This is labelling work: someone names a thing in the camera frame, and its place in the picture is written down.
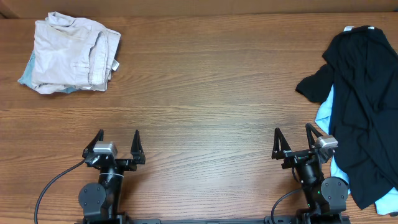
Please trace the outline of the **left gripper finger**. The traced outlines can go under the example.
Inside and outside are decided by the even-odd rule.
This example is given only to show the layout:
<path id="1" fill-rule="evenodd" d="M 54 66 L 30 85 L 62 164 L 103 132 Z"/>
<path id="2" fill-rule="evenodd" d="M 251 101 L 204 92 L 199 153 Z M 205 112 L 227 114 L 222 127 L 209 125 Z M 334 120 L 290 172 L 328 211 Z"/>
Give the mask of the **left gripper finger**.
<path id="1" fill-rule="evenodd" d="M 83 150 L 82 157 L 87 157 L 89 153 L 94 152 L 94 147 L 98 141 L 103 141 L 104 131 L 100 129 L 97 135 L 93 138 L 93 140 L 85 147 Z"/>
<path id="2" fill-rule="evenodd" d="M 136 164 L 145 164 L 146 157 L 142 148 L 139 131 L 136 130 L 131 146 L 132 159 Z"/>

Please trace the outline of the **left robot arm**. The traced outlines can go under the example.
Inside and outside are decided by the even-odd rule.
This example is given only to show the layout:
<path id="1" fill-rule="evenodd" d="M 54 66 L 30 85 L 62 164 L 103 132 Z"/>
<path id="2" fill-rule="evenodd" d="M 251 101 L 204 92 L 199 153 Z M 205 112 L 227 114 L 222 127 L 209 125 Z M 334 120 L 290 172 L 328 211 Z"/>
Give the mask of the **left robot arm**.
<path id="1" fill-rule="evenodd" d="M 79 193 L 78 201 L 83 209 L 83 223 L 128 224 L 130 217 L 119 211 L 119 203 L 125 172 L 134 172 L 138 165 L 146 163 L 139 131 L 132 140 L 131 159 L 118 159 L 116 144 L 103 140 L 101 129 L 83 151 L 88 167 L 99 170 L 97 182 L 86 184 Z"/>

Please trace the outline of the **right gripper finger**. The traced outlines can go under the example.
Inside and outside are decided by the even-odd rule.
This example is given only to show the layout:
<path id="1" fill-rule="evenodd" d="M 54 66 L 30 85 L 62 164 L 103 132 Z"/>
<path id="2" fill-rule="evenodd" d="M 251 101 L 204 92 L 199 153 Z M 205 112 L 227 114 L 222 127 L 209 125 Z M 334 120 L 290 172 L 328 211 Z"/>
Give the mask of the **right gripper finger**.
<path id="1" fill-rule="evenodd" d="M 308 146 L 310 149 L 319 149 L 321 148 L 320 146 L 320 140 L 322 140 L 323 135 L 313 127 L 312 124 L 307 123 L 305 125 L 305 130 L 306 130 L 306 135 L 307 135 L 307 141 L 308 141 Z"/>
<path id="2" fill-rule="evenodd" d="M 279 128 L 274 130 L 272 159 L 285 159 L 292 152 L 286 138 Z"/>

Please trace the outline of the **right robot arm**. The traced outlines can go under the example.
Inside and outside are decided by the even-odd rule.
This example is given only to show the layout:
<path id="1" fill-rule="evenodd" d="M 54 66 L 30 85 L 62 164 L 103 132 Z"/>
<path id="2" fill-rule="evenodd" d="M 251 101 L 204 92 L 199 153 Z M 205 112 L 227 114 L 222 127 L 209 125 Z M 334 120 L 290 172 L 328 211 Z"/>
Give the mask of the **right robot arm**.
<path id="1" fill-rule="evenodd" d="M 305 125 L 308 149 L 293 151 L 279 128 L 274 130 L 274 145 L 271 158 L 282 160 L 281 167 L 290 169 L 300 188 L 293 190 L 273 205 L 270 223 L 335 224 L 349 223 L 349 217 L 341 213 L 346 210 L 349 185 L 339 177 L 325 177 L 322 165 L 331 159 L 338 141 L 331 135 L 324 136 L 310 123 Z M 307 208 L 298 209 L 295 215 L 275 216 L 275 210 L 283 199 L 303 192 Z"/>

